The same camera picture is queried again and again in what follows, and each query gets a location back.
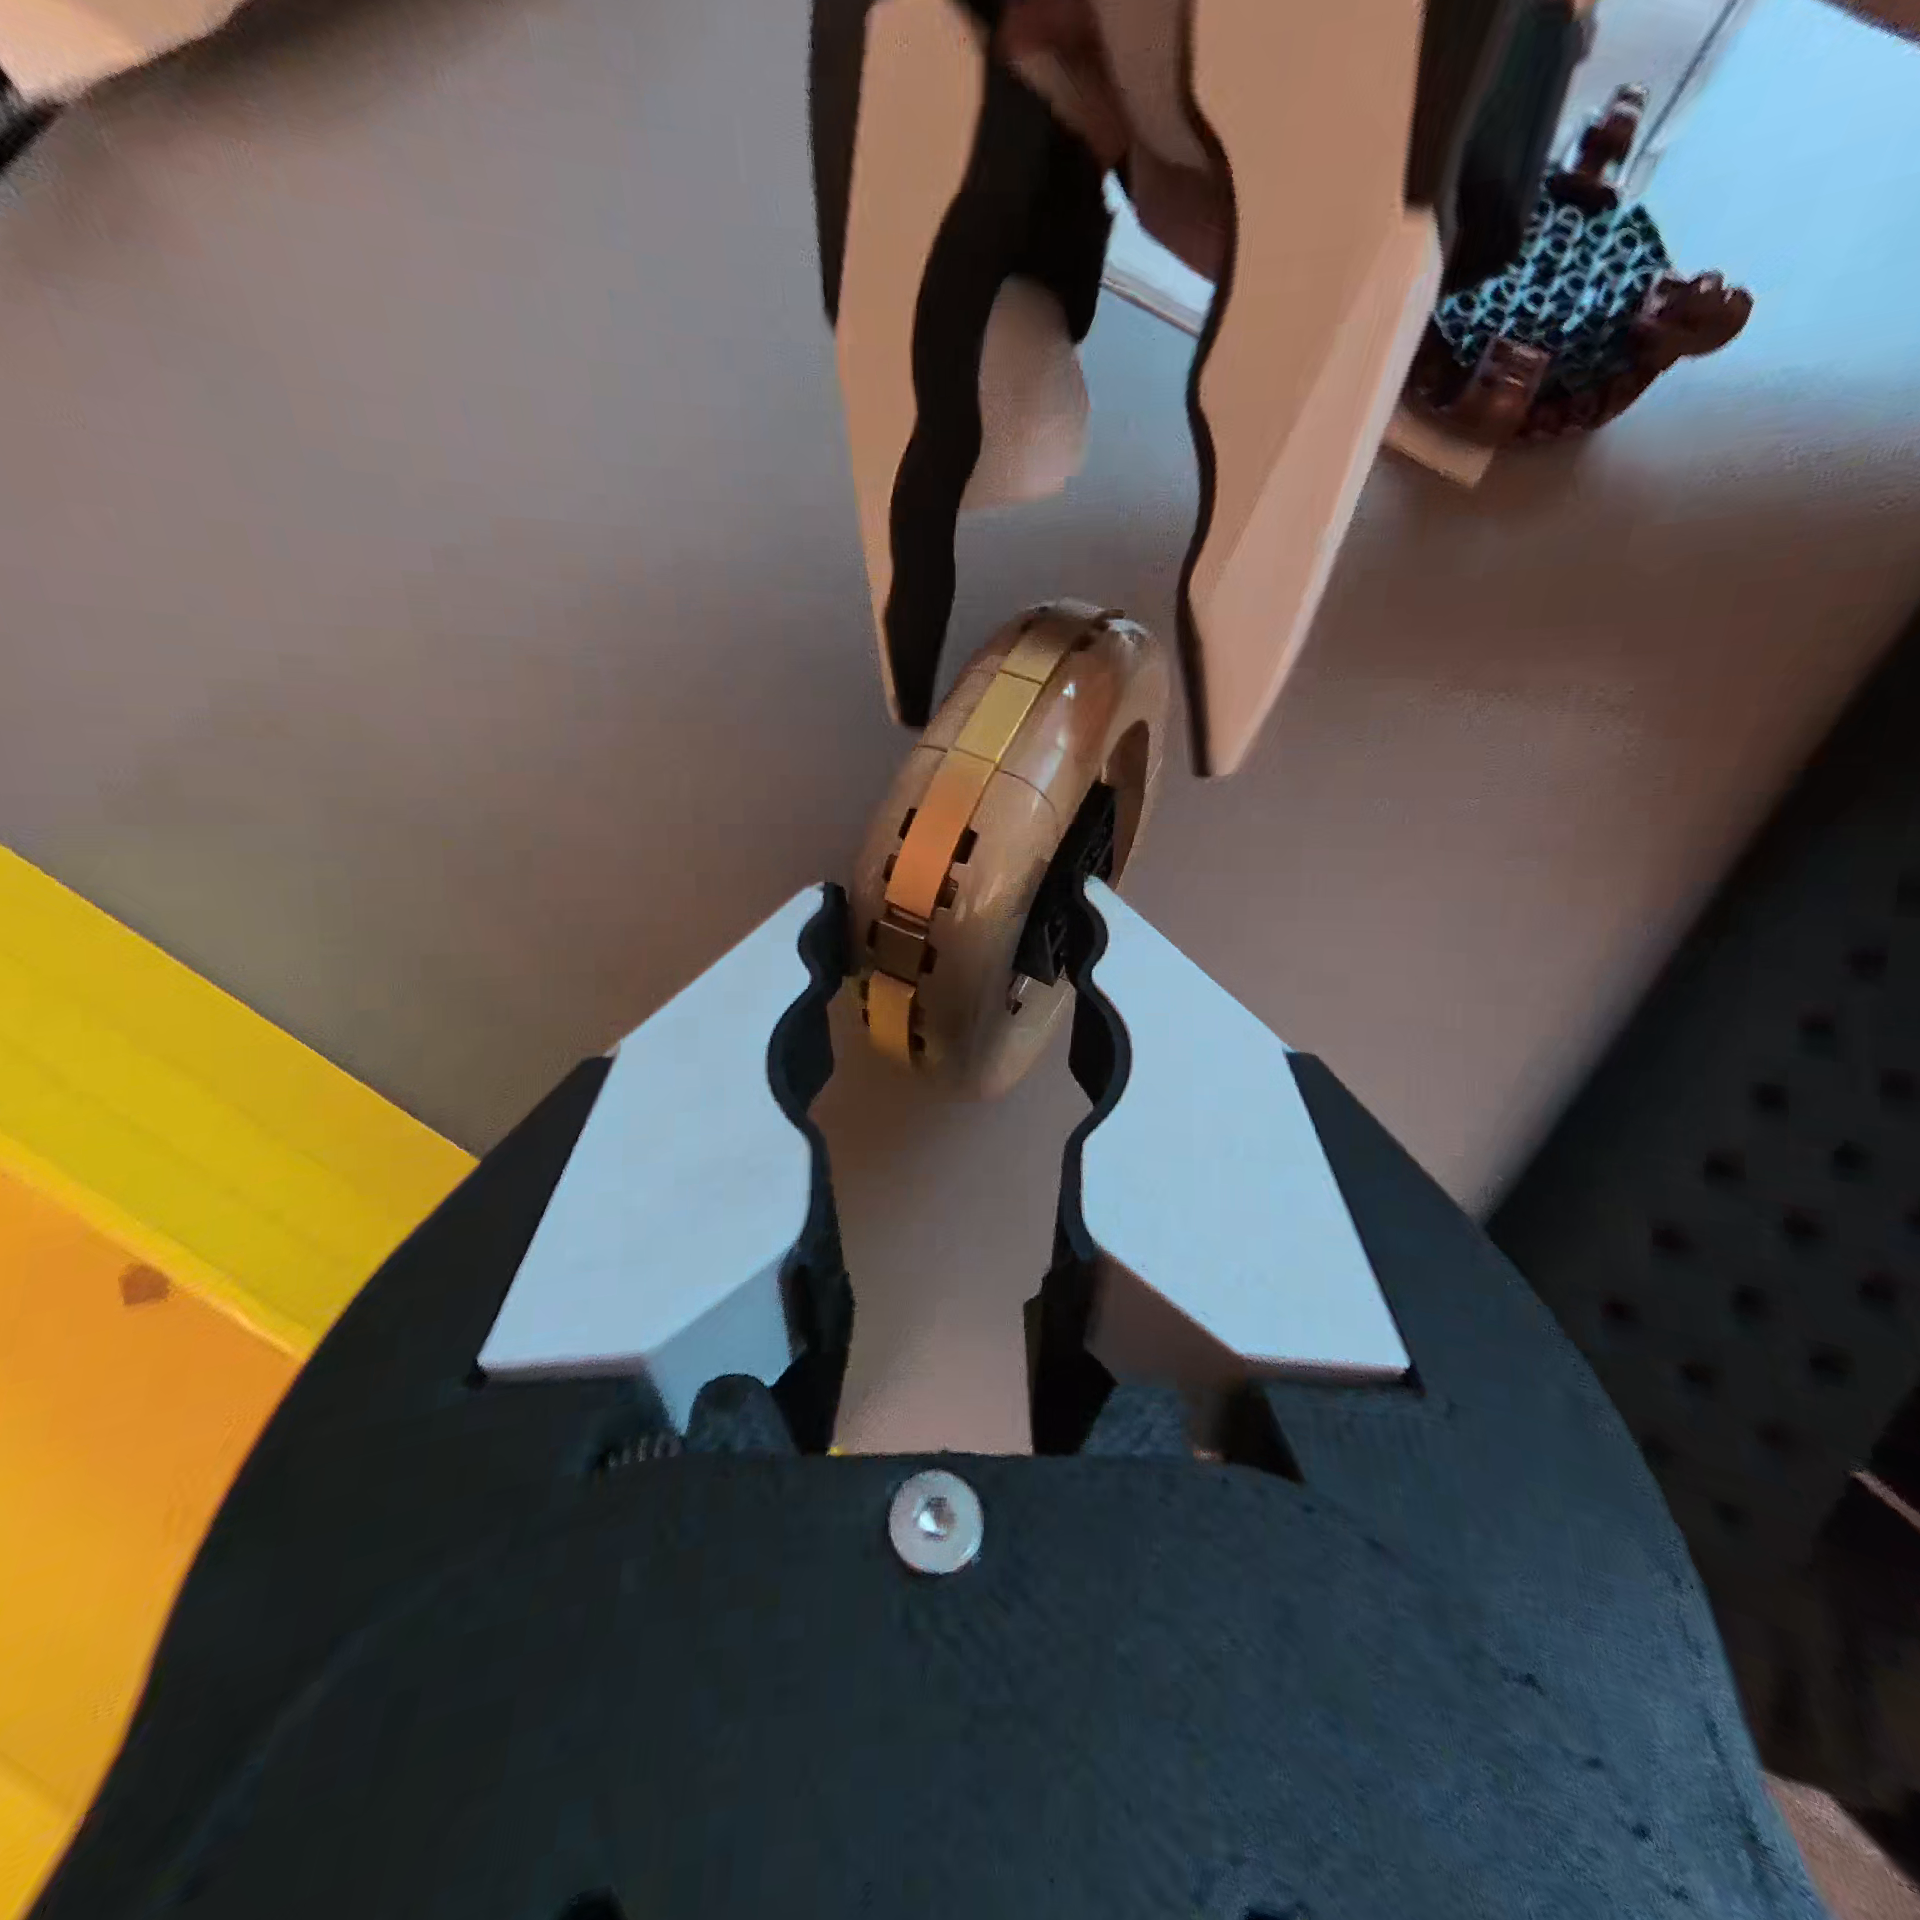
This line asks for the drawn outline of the open instruction booklet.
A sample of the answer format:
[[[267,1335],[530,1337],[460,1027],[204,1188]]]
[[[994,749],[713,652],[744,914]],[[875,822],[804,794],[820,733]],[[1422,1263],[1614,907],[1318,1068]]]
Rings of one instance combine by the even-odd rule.
[[[1755,243],[1758,315],[1669,397],[1662,374],[1568,452],[1502,452],[1496,487],[1672,485],[1686,515],[1916,459],[1916,43],[1829,4],[1760,4],[1665,165],[1669,238]]]

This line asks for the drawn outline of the black perforated panel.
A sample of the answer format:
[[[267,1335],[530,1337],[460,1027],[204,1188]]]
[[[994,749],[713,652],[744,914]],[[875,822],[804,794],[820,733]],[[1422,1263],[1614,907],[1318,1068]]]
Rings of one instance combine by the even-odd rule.
[[[1659,1481],[1766,1770],[1916,1869],[1916,629],[1491,1236]]]

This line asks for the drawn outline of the yellow plastic box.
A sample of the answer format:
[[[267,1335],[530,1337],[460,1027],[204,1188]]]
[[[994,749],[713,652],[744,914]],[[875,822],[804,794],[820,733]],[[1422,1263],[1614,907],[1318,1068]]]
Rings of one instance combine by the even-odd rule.
[[[4,850],[2,1161],[2,1910],[21,1916],[254,1441],[473,1155]]]

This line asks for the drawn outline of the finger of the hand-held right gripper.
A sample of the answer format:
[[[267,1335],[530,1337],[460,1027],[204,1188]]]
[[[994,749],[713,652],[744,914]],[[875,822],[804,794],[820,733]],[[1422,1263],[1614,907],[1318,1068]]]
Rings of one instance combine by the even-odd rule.
[[[988,102],[986,31],[948,2],[829,6],[833,350],[881,690],[930,717],[955,595],[953,538],[982,449],[994,301],[968,263]]]
[[[1200,777],[1244,765],[1304,654],[1435,292],[1438,228],[1405,202],[1422,49],[1418,2],[1190,15],[1190,101],[1233,195],[1189,393]]]

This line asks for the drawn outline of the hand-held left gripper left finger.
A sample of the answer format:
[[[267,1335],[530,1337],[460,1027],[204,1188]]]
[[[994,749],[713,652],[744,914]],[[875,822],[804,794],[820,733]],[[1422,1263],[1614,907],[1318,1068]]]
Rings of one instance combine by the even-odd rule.
[[[833,1444],[853,1332],[826,1141],[848,899],[819,881],[613,1045],[478,1354],[484,1377],[630,1378],[684,1433],[745,1377]]]

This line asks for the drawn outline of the person's right hand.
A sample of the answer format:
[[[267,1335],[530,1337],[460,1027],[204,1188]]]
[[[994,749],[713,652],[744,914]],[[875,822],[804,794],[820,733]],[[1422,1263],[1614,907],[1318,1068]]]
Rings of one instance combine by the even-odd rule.
[[[998,73],[1044,102],[1096,171],[1120,180],[1136,225],[1190,274],[1216,282],[1233,238],[1233,186],[1193,127],[1190,27],[1186,2],[1012,2],[1001,4],[990,49]],[[979,407],[964,510],[1066,489],[1086,454],[1088,387],[1066,295],[1042,285],[1041,267],[1017,267],[994,298]]]

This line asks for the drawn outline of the person's printed grey shirt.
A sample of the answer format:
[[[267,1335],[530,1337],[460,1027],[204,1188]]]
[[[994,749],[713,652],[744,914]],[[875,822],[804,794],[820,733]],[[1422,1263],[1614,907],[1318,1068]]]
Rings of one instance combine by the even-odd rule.
[[[1765,1777],[1766,1791],[1832,1918],[1917,1918],[1917,1889],[1829,1794]]]

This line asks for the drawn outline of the round brown brick base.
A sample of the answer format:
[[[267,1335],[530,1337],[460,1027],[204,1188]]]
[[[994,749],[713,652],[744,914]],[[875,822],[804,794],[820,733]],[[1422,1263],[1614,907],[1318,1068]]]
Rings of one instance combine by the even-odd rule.
[[[1620,189],[1648,93],[1619,85],[1554,167],[1498,274],[1435,306],[1387,442],[1473,487],[1499,450],[1586,438],[1683,362],[1729,348],[1753,295],[1683,276]]]

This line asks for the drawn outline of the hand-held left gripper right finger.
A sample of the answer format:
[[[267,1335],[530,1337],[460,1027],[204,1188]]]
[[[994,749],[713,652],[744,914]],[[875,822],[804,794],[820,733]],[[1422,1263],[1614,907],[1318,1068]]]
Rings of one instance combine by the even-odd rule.
[[[1293,1051],[1108,883],[1062,911],[1088,1108],[1026,1303],[1034,1451],[1283,1455],[1272,1390],[1414,1387]]]

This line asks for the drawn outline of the grey desk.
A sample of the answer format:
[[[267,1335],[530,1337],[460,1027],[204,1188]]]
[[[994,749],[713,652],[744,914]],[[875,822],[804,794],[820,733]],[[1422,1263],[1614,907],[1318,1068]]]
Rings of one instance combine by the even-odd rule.
[[[257,4],[4,179],[4,846],[458,1142],[838,873],[898,764],[808,4]],[[1382,458],[1130,885],[1456,1196],[1916,611],[1916,459]]]

